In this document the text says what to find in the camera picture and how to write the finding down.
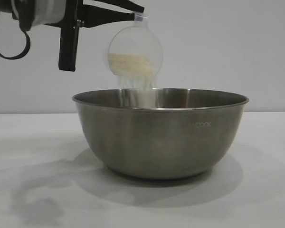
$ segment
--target white powder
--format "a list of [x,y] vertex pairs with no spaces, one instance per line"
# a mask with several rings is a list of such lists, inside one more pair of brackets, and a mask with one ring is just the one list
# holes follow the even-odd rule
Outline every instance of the white powder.
[[109,65],[113,74],[119,76],[121,88],[137,88],[137,98],[131,102],[132,105],[141,108],[156,107],[156,94],[152,90],[156,71],[146,56],[111,53]]

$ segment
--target white table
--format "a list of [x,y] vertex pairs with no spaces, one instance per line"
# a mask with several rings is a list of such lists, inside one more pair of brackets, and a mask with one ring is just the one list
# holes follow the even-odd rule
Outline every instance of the white table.
[[285,228],[285,113],[245,113],[196,180],[116,176],[76,114],[0,115],[0,228]]

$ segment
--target stainless steel bowl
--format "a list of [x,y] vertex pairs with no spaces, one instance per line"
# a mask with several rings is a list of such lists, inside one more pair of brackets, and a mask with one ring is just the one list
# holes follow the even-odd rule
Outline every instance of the stainless steel bowl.
[[232,144],[248,98],[197,89],[154,89],[157,108],[137,108],[136,89],[75,95],[86,140],[109,168],[177,179],[214,166]]

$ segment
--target white backdrop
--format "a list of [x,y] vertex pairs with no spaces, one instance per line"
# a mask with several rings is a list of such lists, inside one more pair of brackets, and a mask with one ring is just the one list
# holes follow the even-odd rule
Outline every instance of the white backdrop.
[[[247,111],[285,111],[285,0],[135,2],[146,7],[164,49],[158,87],[235,92],[250,98]],[[104,52],[128,25],[81,29],[75,73],[58,70],[59,30],[33,28],[27,57],[0,59],[0,113],[75,112],[72,95],[117,88]],[[17,54],[23,45],[17,22],[2,15],[2,53]]]

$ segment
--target printed logo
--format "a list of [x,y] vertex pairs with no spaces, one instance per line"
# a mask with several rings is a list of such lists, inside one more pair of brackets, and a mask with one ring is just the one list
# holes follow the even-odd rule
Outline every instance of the printed logo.
[[196,123],[190,123],[189,127],[197,127],[197,128],[205,128],[205,127],[211,127],[211,122],[196,122]]

